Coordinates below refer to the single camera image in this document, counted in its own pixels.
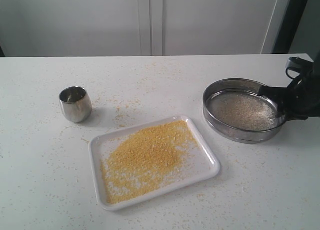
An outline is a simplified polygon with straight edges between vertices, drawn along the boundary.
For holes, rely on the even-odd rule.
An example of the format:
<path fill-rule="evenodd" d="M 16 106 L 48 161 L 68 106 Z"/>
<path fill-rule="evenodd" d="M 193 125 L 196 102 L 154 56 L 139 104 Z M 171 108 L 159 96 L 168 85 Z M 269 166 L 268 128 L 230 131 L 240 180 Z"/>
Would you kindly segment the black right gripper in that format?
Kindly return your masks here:
<path fill-rule="evenodd" d="M 286 87 L 262 85 L 257 95 L 265 96 L 275 105 L 277 115 L 287 115 L 288 120 L 306 120 L 320 116 L 320 70 L 297 73 L 285 70 L 292 81 Z"/>

